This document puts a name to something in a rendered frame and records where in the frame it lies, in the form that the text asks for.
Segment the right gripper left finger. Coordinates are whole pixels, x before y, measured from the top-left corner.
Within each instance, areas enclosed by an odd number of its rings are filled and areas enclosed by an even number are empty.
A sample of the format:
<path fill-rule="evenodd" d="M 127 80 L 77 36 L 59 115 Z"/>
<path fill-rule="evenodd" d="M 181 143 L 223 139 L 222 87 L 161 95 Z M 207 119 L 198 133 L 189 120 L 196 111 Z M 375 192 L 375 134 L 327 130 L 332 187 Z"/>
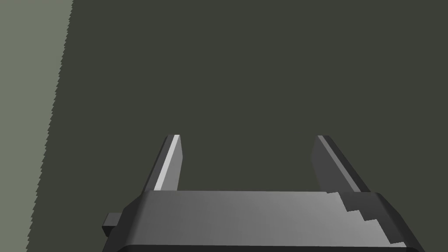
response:
<path fill-rule="evenodd" d="M 177 191 L 182 160 L 180 135 L 166 136 L 142 192 Z"/>

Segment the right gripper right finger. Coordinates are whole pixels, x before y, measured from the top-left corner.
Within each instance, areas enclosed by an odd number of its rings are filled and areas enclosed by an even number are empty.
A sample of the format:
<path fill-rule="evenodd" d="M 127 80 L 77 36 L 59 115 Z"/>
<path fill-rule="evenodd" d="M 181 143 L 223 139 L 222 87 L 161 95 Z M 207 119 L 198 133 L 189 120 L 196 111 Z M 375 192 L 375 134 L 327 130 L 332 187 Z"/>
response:
<path fill-rule="evenodd" d="M 334 140 L 328 135 L 317 135 L 311 152 L 313 166 L 320 191 L 370 192 Z"/>

